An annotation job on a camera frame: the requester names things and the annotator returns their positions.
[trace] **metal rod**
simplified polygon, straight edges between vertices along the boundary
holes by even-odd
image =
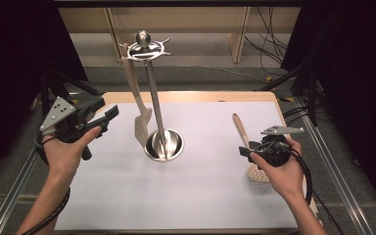
[[[23,188],[25,187],[26,182],[31,175],[37,160],[37,154],[35,147],[30,151],[25,163],[23,163],[23,168],[20,170],[14,184],[6,195],[2,205],[0,206],[0,234],[4,229],[14,207],[17,203],[17,198]]]
[[[147,61],[144,63],[146,74],[148,75],[149,88],[151,89],[152,103],[154,105],[155,118],[157,119],[158,131],[160,133],[161,142],[164,146],[165,155],[166,154],[166,141],[165,141],[165,129],[161,114],[160,99],[158,97],[157,84],[155,81],[154,67],[152,61]]]

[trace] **white tabletop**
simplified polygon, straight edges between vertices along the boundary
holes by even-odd
[[[275,102],[161,103],[164,127],[185,141],[167,163],[150,160],[134,137],[137,106],[117,106],[109,131],[89,145],[93,158],[81,163],[56,230],[297,230],[270,184],[247,176],[250,164],[239,154],[243,142],[232,119],[236,113],[249,139],[260,141],[261,130],[283,124]],[[149,130],[157,130],[154,114]]]

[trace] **black controller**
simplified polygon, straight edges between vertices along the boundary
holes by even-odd
[[[290,158],[290,146],[284,135],[266,135],[261,143],[250,141],[249,145],[250,149],[239,147],[240,155],[247,157],[249,163],[254,163],[250,157],[251,152],[260,155],[274,167],[284,165]]]
[[[96,126],[102,127],[102,130],[96,138],[101,137],[102,133],[108,131],[109,122],[118,115],[118,106],[114,106],[106,111],[103,117],[89,122],[92,118],[94,118],[96,112],[105,105],[103,98],[83,101],[79,105],[67,102],[61,98],[58,98],[58,100],[60,103],[53,105],[53,108],[51,109],[50,114],[47,116],[44,123],[48,124],[49,122],[48,125],[55,129],[52,134],[66,143],[75,142],[87,131]],[[37,143],[40,143],[41,136],[42,134],[38,136]],[[47,157],[42,146],[38,144],[38,147],[38,154],[44,163],[48,164]],[[81,157],[84,160],[91,159],[92,154],[88,147],[84,148]]]

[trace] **finger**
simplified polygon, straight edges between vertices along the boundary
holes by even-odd
[[[300,155],[302,154],[302,145],[298,141],[292,138],[287,138],[286,140],[288,141],[292,149],[298,151]]]
[[[99,135],[101,130],[102,130],[101,126],[96,126],[90,129],[80,139],[75,141],[74,144],[84,149],[84,147],[90,144],[90,142],[93,141]]]
[[[270,164],[267,163],[267,161],[264,158],[262,158],[260,155],[258,155],[256,153],[250,153],[250,157],[264,171],[267,171],[268,169],[270,169],[272,167]]]

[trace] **forearm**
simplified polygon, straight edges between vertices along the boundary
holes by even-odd
[[[304,197],[290,197],[285,200],[295,217],[300,234],[327,234]]]
[[[20,226],[17,234],[23,234],[46,219],[60,205],[72,182],[72,176],[60,176],[49,173],[47,180],[35,200],[32,208]],[[53,234],[56,219],[41,229],[37,234]]]

